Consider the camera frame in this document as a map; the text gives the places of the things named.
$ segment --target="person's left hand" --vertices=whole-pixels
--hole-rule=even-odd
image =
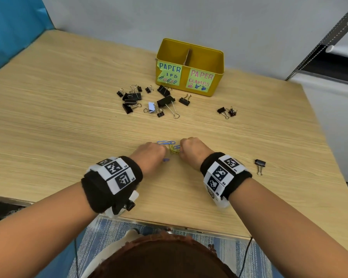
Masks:
[[[140,145],[129,156],[142,170],[143,176],[152,173],[165,157],[167,147],[153,142]]]

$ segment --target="person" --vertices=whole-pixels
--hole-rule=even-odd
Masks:
[[[180,145],[181,159],[196,170],[216,154],[198,138],[182,139]],[[137,165],[146,176],[162,163],[166,150],[149,142],[123,159],[132,160],[131,166]],[[84,183],[85,178],[0,221],[0,278],[34,277],[91,223],[99,212],[95,210],[106,208],[98,208],[107,198],[86,188],[92,185]],[[284,277],[348,278],[348,251],[252,177],[234,187],[228,200]],[[163,237],[131,242],[129,250],[121,248],[89,277],[235,277],[211,251],[201,249],[204,246],[175,235]],[[207,272],[199,274],[201,269]]]

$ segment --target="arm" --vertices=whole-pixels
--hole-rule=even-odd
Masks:
[[[146,175],[165,153],[163,145],[147,143],[130,158]],[[1,220],[0,278],[34,277],[96,216],[78,182]]]
[[[197,170],[212,153],[198,138],[181,140],[181,158]],[[348,251],[259,182],[246,179],[228,200],[285,277],[348,278]]]

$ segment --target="blue paper clip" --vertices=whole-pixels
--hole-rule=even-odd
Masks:
[[[175,141],[173,140],[162,140],[162,141],[158,141],[158,144],[175,144]]]

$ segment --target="wristband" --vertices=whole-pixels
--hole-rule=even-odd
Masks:
[[[229,205],[228,197],[245,179],[252,177],[241,162],[222,152],[210,154],[200,168],[204,185],[214,202],[222,208]]]
[[[131,210],[138,197],[135,192],[143,174],[139,166],[129,157],[110,157],[89,167],[81,180],[90,207],[96,213],[108,208],[114,215]]]

